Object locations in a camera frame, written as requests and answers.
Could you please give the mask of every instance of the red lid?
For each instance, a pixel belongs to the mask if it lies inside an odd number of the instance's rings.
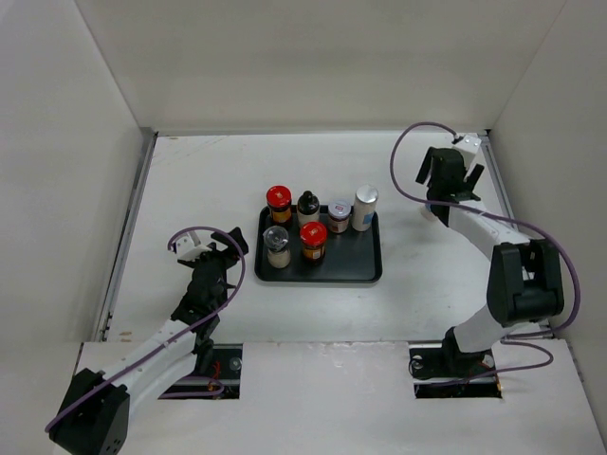
[[[267,203],[272,207],[279,209],[291,205],[291,191],[287,187],[276,185],[270,188],[266,193]]]
[[[300,239],[308,246],[320,246],[326,242],[326,227],[318,221],[306,223],[300,230]]]

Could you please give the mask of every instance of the white wall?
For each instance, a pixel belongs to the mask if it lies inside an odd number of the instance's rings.
[[[90,335],[140,147],[74,2],[0,2],[0,350]]]
[[[607,438],[606,20],[604,0],[569,0],[491,133],[516,215],[554,233],[578,267],[582,307],[567,337],[603,439]]]
[[[77,0],[140,125],[490,127],[564,0]]]

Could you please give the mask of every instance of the bottle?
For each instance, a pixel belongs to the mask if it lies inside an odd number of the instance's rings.
[[[321,203],[312,191],[304,191],[297,201],[297,221],[302,228],[305,224],[321,219]]]
[[[269,264],[275,268],[287,267],[291,262],[291,251],[286,229],[280,226],[271,226],[264,231],[263,236]]]
[[[335,201],[329,204],[329,230],[341,234],[348,229],[352,208],[345,201]]]
[[[310,264],[319,264],[324,259],[326,235],[326,227],[318,221],[307,223],[300,229],[302,255]]]
[[[379,192],[371,185],[361,186],[354,198],[354,213],[352,215],[352,228],[364,232],[371,227],[371,221],[376,213]]]
[[[272,224],[290,228],[293,223],[291,191],[287,187],[276,185],[267,191],[266,200]]]

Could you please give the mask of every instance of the robotic arm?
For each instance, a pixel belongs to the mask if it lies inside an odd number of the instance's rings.
[[[469,169],[478,147],[431,147],[416,178],[428,181],[428,199],[486,211],[474,186],[483,166]],[[412,369],[415,378],[466,378],[472,366],[490,354],[491,346],[519,327],[562,312],[559,252],[546,240],[533,240],[511,226],[478,213],[440,205],[428,206],[446,227],[464,235],[490,260],[487,304],[445,334],[441,347],[425,348]]]
[[[248,253],[239,227],[229,236]],[[203,246],[193,232],[176,239],[177,261],[193,270],[186,294],[160,330],[131,354],[101,371],[84,369],[72,378],[59,413],[103,382],[111,383],[56,422],[49,430],[52,441],[74,455],[115,454],[124,444],[129,421],[143,407],[183,376],[207,370],[212,359],[211,334],[219,317],[189,329],[226,302],[228,289],[233,288],[227,283],[227,270],[239,259],[235,246],[223,235],[211,237],[227,248],[219,251],[216,243]],[[183,336],[175,337],[181,332]]]

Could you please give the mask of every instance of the silver lid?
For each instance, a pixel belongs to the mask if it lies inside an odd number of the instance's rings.
[[[350,216],[352,207],[345,201],[339,200],[329,204],[329,215],[333,218],[341,219]]]
[[[288,245],[288,232],[284,227],[271,226],[264,231],[264,244],[267,249],[279,252]]]
[[[365,204],[373,204],[378,197],[377,188],[371,185],[363,185],[357,190],[357,199]]]

